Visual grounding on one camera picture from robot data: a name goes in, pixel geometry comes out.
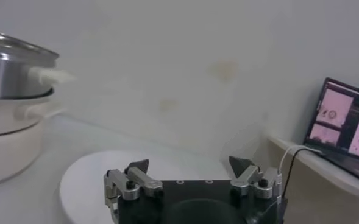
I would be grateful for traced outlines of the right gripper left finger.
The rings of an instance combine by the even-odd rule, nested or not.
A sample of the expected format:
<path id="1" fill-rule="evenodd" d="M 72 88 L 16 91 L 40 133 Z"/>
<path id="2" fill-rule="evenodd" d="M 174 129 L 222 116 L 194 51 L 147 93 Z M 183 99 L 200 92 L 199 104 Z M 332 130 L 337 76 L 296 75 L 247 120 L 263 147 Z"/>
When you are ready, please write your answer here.
<path id="1" fill-rule="evenodd" d="M 163 182 L 147 175 L 149 160 L 131 162 L 124 171 L 108 170 L 104 175 L 105 205 L 110 210 L 114 223 L 119 223 L 118 199 L 135 201 L 141 194 L 161 199 Z"/>

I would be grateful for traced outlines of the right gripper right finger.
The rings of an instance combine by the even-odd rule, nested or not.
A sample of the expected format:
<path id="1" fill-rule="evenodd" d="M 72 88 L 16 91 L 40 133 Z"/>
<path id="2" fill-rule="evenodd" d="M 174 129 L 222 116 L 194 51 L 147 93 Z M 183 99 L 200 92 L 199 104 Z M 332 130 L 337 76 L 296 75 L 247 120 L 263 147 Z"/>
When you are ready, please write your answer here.
<path id="1" fill-rule="evenodd" d="M 251 160 L 235 156 L 229 156 L 229 164 L 235 175 L 230 184 L 242 197 L 252 189 L 258 199 L 282 199 L 282 174 L 277 168 L 269 167 L 264 172 Z"/>

